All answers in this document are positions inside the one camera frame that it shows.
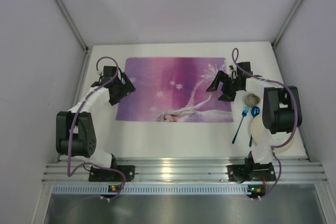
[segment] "black bracket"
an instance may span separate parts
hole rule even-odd
[[[275,181],[276,175],[272,163],[259,164],[254,163],[252,153],[245,158],[244,165],[227,166],[229,181],[243,183],[245,181]]]
[[[125,182],[130,182],[134,179],[135,176],[135,166],[134,165],[118,165],[116,167],[117,170],[124,173],[126,177]],[[91,167],[90,182],[122,182],[122,176],[116,172],[112,172],[110,170],[98,169]]]
[[[240,62],[238,65],[243,68],[245,71],[251,72],[251,64],[250,62]],[[245,90],[246,86],[246,79],[248,76],[244,74],[242,71],[237,69],[236,78],[230,77],[227,73],[223,71],[218,71],[215,79],[207,88],[206,92],[213,92],[218,89],[219,83],[222,82],[223,86],[221,91],[223,95],[221,95],[218,100],[219,101],[226,101],[226,102],[233,102],[236,98],[236,92],[239,90]]]
[[[277,132],[292,132],[293,127],[302,124],[299,91],[294,86],[288,87],[293,93],[298,108],[298,124],[294,125],[294,107],[290,95],[284,88],[265,88],[262,122],[271,134]]]
[[[56,116],[56,150],[59,154],[68,155],[69,130],[75,113],[61,111]],[[72,136],[71,156],[84,156],[89,158],[96,149],[97,140],[93,127],[91,113],[81,112],[77,118],[78,133]]]
[[[116,67],[104,66],[103,73],[99,81],[94,82],[91,87],[98,87],[108,82],[118,71]],[[120,100],[130,93],[135,91],[135,87],[127,77],[127,75],[122,72],[119,68],[120,79],[117,76],[110,84],[106,85],[105,88],[109,89],[110,93],[110,104],[113,106],[120,102]]]

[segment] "blue spoon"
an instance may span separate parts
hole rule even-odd
[[[253,118],[255,118],[259,114],[260,114],[260,108],[257,107],[257,106],[254,106],[251,110],[251,115],[253,116]],[[252,133],[251,133],[250,143],[248,145],[250,147],[252,147],[252,140],[253,140],[253,137],[252,137]]]
[[[237,135],[238,135],[238,131],[239,131],[239,129],[240,129],[240,126],[241,126],[241,124],[242,124],[242,122],[243,122],[244,117],[246,117],[247,114],[248,114],[248,110],[249,110],[249,108],[250,108],[249,106],[245,106],[244,109],[243,109],[243,112],[242,112],[242,116],[243,116],[243,117],[241,118],[241,121],[240,121],[240,124],[239,124],[239,126],[238,126],[236,135],[234,136],[234,138],[233,138],[233,140],[232,140],[232,144],[234,144],[235,141],[236,141],[236,138],[237,138]]]

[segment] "brown ball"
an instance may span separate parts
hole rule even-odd
[[[261,99],[259,96],[250,93],[246,96],[245,104],[249,106],[250,108],[253,108],[254,106],[257,106],[260,103]]]

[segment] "white plate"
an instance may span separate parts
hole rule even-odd
[[[262,132],[265,129],[264,124],[262,123],[263,122],[262,120],[263,120],[263,117],[261,114],[259,114],[251,122],[251,135],[256,144],[260,143]],[[274,137],[271,139],[271,145],[280,145],[284,143],[285,141],[287,141],[289,136],[290,136],[290,133],[279,132],[275,134]],[[288,150],[292,146],[294,140],[295,140],[295,136],[292,139],[292,141],[290,141],[284,147],[275,149],[275,152],[281,153],[281,152]]]

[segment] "metal frame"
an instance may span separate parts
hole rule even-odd
[[[84,50],[84,52],[86,52],[88,50],[88,47],[85,43],[85,41],[83,40],[80,32],[78,31],[75,22],[72,20],[67,8],[65,7],[64,3],[62,0],[55,0],[57,6],[59,7],[59,10],[62,12],[65,20],[67,21],[70,29],[73,31],[73,34],[75,35],[75,37],[78,40],[78,43],[80,44],[80,46],[82,47],[82,49]]]
[[[82,161],[71,162],[71,169]],[[120,165],[135,165],[135,176],[132,184],[227,184],[235,185],[228,180],[227,166],[243,164],[244,159],[229,158],[118,158]],[[327,184],[327,177],[321,163],[308,160],[283,159],[280,184]],[[279,165],[274,164],[275,172]],[[42,178],[43,184],[87,184],[89,173],[80,167],[72,177],[66,174],[67,162],[49,164]],[[109,182],[90,182],[90,184],[108,184]],[[260,182],[244,182],[253,185]]]
[[[295,14],[298,12],[299,8],[301,7],[304,0],[296,0],[293,7],[291,8],[289,14],[287,15],[283,25],[280,27],[274,42],[272,43],[273,49],[276,49],[281,38],[283,37],[284,33],[286,32],[287,28],[289,27],[290,23],[292,22]]]
[[[291,21],[295,17],[299,8],[304,0],[296,0],[291,11],[286,17],[283,25],[279,29],[274,42],[272,43],[273,50],[276,56],[276,48],[290,26]],[[84,50],[84,58],[81,65],[81,69],[77,78],[75,91],[73,93],[71,105],[78,102],[81,91],[83,88],[83,82],[88,69],[90,61],[91,50],[84,42],[79,30],[77,29],[74,21],[72,20],[67,8],[62,0],[55,0],[64,18],[66,19],[69,27],[73,31],[78,43]],[[282,66],[278,61],[278,66],[282,74]],[[309,148],[305,144],[307,155],[309,155]],[[68,184],[68,187],[101,187],[110,183],[88,183],[89,174],[83,168],[71,177],[66,175],[66,165],[64,160],[57,159],[57,163],[49,164],[46,167],[45,174],[43,176],[42,188],[38,198],[38,204],[33,214],[31,223],[43,223],[47,208],[49,205],[50,197],[53,193],[54,187],[64,186]],[[332,196],[328,180],[325,176],[322,164],[309,162],[308,160],[297,159],[283,159],[282,162],[282,177],[280,184],[314,184],[320,200],[320,204],[327,220],[327,223],[336,223],[336,204]],[[118,159],[119,164],[133,164],[136,166],[134,181],[128,183],[133,187],[139,188],[148,187],[164,187],[164,186],[176,186],[183,185],[184,188],[201,184],[202,187],[214,187],[225,186],[227,188],[237,187],[237,184],[233,184],[228,181],[227,165],[242,164],[243,159],[225,159],[225,158],[199,158],[199,159],[178,159],[178,158],[158,158],[158,159],[136,159],[136,158],[124,158]],[[78,165],[79,161],[73,161],[72,166]],[[253,184],[252,182],[244,183],[240,186],[246,186]]]

